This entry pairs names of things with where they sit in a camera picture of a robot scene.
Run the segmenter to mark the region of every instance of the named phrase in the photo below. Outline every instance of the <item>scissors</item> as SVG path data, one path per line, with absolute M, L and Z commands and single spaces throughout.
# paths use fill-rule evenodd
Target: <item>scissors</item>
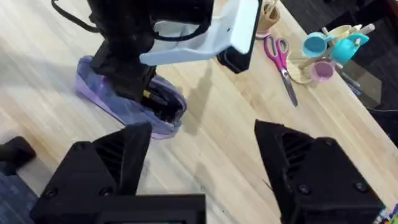
M 274 36 L 269 35 L 264 41 L 264 49 L 266 50 L 267 56 L 274 61 L 276 67 L 278 68 L 280 74 L 282 74 L 282 79 L 284 81 L 287 93 L 293 102 L 294 106 L 299 103 L 297 101 L 296 94 L 290 81 L 289 72 L 287 71 L 287 54 L 289 52 L 289 43 L 285 39 L 275 39 Z

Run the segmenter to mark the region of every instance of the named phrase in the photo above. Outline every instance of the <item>bolt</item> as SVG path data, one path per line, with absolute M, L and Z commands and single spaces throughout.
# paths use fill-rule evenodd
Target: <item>bolt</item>
M 99 196 L 110 196 L 113 193 L 113 189 L 111 187 L 104 187 L 98 193 Z
M 326 143 L 328 146 L 332 146 L 332 145 L 333 145 L 333 140 L 332 140 L 332 139 L 326 139 L 326 140 L 325 140 L 325 143 Z
M 57 194 L 58 194 L 57 188 L 48 189 L 44 192 L 44 198 L 51 199 L 57 196 Z
M 298 190 L 304 195 L 310 195 L 311 194 L 311 189 L 305 184 L 300 185 L 298 187 Z
M 355 182 L 354 187 L 359 192 L 366 192 L 368 190 L 368 186 L 362 182 Z

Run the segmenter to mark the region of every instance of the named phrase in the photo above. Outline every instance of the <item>scissor blade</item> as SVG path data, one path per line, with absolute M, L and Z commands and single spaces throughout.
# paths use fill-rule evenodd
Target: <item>scissor blade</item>
M 290 81 L 289 73 L 287 73 L 287 71 L 282 71 L 282 79 L 284 80 L 287 93 L 289 94 L 289 97 L 292 100 L 293 105 L 298 106 L 299 102 L 297 101 L 297 97 L 294 92 L 292 82 Z

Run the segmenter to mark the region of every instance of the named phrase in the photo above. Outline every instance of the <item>white robot bracket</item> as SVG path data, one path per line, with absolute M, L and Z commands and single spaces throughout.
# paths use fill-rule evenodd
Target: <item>white robot bracket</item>
M 207 32 L 181 42 L 156 40 L 149 52 L 140 55 L 140 61 L 155 66 L 208 60 L 229 47 L 247 54 L 251 48 L 258 9 L 258 0 L 229 0 L 223 6 L 221 15 L 213 17 Z M 155 31 L 162 36 L 178 37 L 193 33 L 197 27 L 162 21 L 156 23 Z

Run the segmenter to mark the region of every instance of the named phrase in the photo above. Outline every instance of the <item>blue cup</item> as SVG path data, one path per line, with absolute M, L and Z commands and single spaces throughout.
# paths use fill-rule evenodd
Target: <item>blue cup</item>
M 313 32 L 304 40 L 302 50 L 307 57 L 319 57 L 328 48 L 328 42 L 335 38 L 334 35 L 326 36 L 320 32 Z
M 355 40 L 360 39 L 361 43 L 355 46 Z M 359 50 L 360 46 L 366 44 L 369 41 L 369 37 L 355 33 L 351 34 L 349 37 L 339 40 L 331 49 L 330 58 L 335 62 L 345 65 L 355 53 Z

